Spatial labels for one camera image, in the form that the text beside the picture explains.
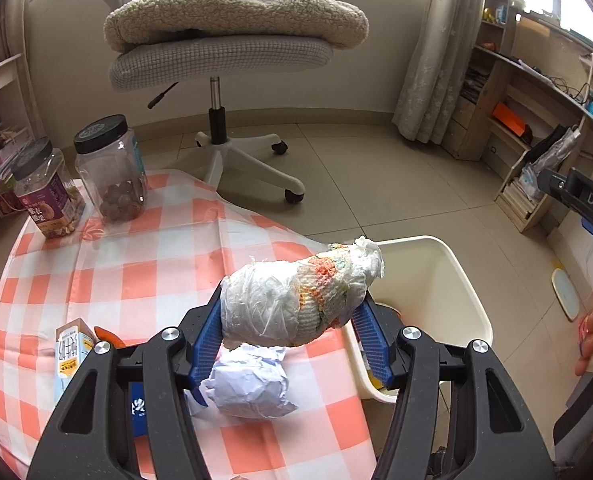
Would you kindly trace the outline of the right lace curtain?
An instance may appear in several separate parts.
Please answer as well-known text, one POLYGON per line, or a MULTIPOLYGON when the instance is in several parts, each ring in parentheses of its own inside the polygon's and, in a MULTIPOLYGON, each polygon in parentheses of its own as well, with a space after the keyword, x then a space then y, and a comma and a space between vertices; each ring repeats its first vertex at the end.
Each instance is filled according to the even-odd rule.
POLYGON ((429 0, 393 124, 409 141, 440 144, 456 108, 483 0, 429 0))

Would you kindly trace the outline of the red white checkered tablecloth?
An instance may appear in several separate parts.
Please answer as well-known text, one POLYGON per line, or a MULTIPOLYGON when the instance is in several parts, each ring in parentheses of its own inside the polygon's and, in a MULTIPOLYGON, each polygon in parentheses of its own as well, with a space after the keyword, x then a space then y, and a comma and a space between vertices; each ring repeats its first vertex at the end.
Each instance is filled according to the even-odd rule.
MULTIPOLYGON (((107 226, 87 208, 50 240, 26 222, 0 278, 0 457, 19 477, 56 404, 56 331, 73 320, 139 344, 210 299, 251 261, 294 261, 323 245, 232 205, 178 170, 148 177, 147 208, 107 226)), ((216 479, 367 479, 375 456, 337 330, 283 361, 295 411, 242 420, 214 406, 192 417, 216 479)))

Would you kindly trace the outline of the beige fleece blanket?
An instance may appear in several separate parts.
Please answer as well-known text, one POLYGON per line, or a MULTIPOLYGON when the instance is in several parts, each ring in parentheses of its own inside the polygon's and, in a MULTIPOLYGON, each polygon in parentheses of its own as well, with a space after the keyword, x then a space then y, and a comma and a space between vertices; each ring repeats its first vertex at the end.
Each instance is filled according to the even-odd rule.
POLYGON ((367 39, 369 21, 357 6, 339 0, 130 0, 103 25, 106 44, 118 53, 190 30, 208 37, 318 38, 347 50, 367 39))

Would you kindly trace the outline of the orange box on desk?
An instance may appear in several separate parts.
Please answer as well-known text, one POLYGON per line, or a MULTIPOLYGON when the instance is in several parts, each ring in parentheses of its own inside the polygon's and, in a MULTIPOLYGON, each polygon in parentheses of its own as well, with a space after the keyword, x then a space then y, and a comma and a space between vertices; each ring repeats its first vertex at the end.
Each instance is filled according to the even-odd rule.
POLYGON ((504 102, 498 102, 491 113, 494 119, 510 130, 515 136, 520 138, 524 143, 531 144, 533 140, 533 132, 531 127, 522 119, 517 113, 514 113, 511 108, 507 107, 504 102))

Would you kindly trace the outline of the grey office chair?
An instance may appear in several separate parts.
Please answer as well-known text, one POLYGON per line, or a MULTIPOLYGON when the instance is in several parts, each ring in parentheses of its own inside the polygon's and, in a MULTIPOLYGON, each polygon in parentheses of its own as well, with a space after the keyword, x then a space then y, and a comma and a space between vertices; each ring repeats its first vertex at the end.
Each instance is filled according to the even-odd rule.
POLYGON ((256 152, 266 148, 279 156, 286 154, 288 144, 278 134, 250 138, 229 136, 220 77, 263 68, 276 72, 289 67, 295 70, 319 67, 331 60, 332 50, 328 44, 309 37, 243 35, 160 42, 136 47, 135 51, 135 54, 120 56, 113 63, 111 81, 115 89, 126 88, 130 81, 137 87, 145 87, 144 78, 156 74, 165 75, 172 84, 192 77, 210 78, 210 131, 196 134, 197 165, 206 168, 204 182, 207 185, 218 188, 224 170, 230 167, 283 188, 289 204, 302 202, 305 185, 301 180, 254 157, 256 152))

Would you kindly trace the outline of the wooden magazine rack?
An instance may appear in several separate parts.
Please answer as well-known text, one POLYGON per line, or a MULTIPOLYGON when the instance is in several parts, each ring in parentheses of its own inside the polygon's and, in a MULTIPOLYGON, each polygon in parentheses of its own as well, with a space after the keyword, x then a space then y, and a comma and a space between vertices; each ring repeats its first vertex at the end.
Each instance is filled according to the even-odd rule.
POLYGON ((539 188, 539 179, 544 179, 547 172, 566 174, 581 154, 587 133, 584 125, 558 125, 511 167, 495 203, 519 232, 539 223, 553 203, 553 197, 539 188))

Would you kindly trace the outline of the white trash bin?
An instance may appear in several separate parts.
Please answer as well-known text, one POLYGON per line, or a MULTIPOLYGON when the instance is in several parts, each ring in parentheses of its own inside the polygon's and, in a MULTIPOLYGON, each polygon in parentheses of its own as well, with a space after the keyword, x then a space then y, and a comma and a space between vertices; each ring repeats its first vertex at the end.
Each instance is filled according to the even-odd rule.
POLYGON ((430 235, 381 240, 384 276, 369 288, 378 304, 399 313, 443 344, 494 342, 493 326, 451 248, 430 235))

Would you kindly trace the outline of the wooden desk shelf unit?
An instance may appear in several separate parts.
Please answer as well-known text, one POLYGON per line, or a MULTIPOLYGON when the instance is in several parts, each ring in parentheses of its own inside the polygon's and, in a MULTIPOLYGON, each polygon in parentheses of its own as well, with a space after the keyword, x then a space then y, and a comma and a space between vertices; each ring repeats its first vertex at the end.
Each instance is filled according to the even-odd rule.
POLYGON ((479 33, 443 139, 456 159, 506 170, 558 126, 584 125, 581 158, 593 164, 593 42, 521 0, 483 0, 479 33), (491 116, 498 102, 533 132, 524 143, 491 116))

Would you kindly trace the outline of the white paper ball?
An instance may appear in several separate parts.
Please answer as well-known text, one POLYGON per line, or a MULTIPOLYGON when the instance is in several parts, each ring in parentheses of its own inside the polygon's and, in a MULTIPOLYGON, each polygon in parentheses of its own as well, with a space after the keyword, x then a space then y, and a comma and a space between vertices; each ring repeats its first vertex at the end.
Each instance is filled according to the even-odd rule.
POLYGON ((283 367, 287 349, 240 344, 223 348, 202 388, 226 416, 270 420, 297 410, 290 399, 290 380, 283 367))

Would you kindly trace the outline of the light blue drink carton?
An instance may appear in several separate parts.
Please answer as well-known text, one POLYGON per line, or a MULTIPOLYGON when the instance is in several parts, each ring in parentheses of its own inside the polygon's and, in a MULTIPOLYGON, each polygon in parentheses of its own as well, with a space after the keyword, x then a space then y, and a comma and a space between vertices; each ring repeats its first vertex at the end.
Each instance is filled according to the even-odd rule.
POLYGON ((56 330, 54 344, 54 400, 59 401, 65 389, 95 347, 97 338, 82 318, 66 323, 56 330))

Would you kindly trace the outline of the wadded tissue with orange print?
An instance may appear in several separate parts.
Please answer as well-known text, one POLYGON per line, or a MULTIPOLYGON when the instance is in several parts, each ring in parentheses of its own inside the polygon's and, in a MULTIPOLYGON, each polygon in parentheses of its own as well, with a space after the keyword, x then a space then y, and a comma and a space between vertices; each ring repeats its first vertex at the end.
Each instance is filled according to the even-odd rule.
POLYGON ((309 344, 329 328, 345 325, 384 271, 379 245, 364 236, 293 262, 242 266, 220 284, 224 345, 309 344))

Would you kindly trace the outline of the blue milk carton box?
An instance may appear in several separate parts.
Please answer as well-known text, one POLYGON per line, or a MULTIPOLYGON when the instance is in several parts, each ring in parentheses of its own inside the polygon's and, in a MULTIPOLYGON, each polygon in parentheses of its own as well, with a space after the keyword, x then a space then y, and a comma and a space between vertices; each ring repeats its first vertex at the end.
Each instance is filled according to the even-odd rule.
POLYGON ((146 400, 144 400, 144 384, 129 384, 129 408, 132 420, 133 436, 139 438, 148 434, 146 400))

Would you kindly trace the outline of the nut jar purple label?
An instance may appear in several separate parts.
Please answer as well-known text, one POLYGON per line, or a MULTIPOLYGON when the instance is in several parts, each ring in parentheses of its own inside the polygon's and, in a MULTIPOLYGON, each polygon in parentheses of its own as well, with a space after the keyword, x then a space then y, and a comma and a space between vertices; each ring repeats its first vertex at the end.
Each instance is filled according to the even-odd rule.
POLYGON ((14 194, 46 238, 73 234, 85 201, 63 153, 46 136, 27 143, 11 164, 14 194))

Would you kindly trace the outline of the white bookshelf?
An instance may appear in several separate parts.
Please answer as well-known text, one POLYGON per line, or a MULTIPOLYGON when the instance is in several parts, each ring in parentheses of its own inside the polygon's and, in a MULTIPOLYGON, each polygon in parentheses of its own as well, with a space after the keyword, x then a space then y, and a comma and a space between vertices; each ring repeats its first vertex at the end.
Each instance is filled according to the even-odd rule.
POLYGON ((0 217, 22 210, 13 192, 12 159, 45 134, 27 54, 28 0, 0 0, 0 217))

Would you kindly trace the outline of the white bathroom scale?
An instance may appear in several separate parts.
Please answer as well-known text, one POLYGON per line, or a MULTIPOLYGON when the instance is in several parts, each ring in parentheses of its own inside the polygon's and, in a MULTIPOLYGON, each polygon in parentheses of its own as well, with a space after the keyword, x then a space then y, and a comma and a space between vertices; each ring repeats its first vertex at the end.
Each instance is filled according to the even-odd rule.
POLYGON ((581 312, 581 297, 566 270, 554 269, 551 274, 551 285, 564 314, 569 322, 574 322, 581 312))

